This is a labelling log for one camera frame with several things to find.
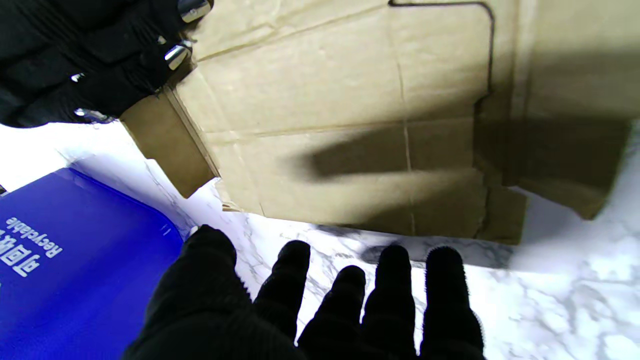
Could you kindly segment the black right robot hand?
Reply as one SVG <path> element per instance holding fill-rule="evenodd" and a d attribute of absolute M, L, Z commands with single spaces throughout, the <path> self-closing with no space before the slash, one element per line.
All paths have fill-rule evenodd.
<path fill-rule="evenodd" d="M 0 121 L 108 124 L 157 94 L 192 55 L 182 32 L 212 0 L 3 0 Z"/>

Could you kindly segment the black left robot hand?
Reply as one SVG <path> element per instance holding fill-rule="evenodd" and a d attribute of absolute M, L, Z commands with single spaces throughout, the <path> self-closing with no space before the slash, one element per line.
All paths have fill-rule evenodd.
<path fill-rule="evenodd" d="M 482 326 L 470 306 L 461 255 L 432 249 L 425 263 L 427 305 L 415 348 L 416 308 L 406 248 L 380 254 L 374 289 L 355 265 L 338 272 L 301 334 L 311 248 L 280 250 L 255 299 L 236 273 L 237 250 L 221 230 L 202 225 L 183 244 L 148 304 L 124 360 L 483 360 Z"/>

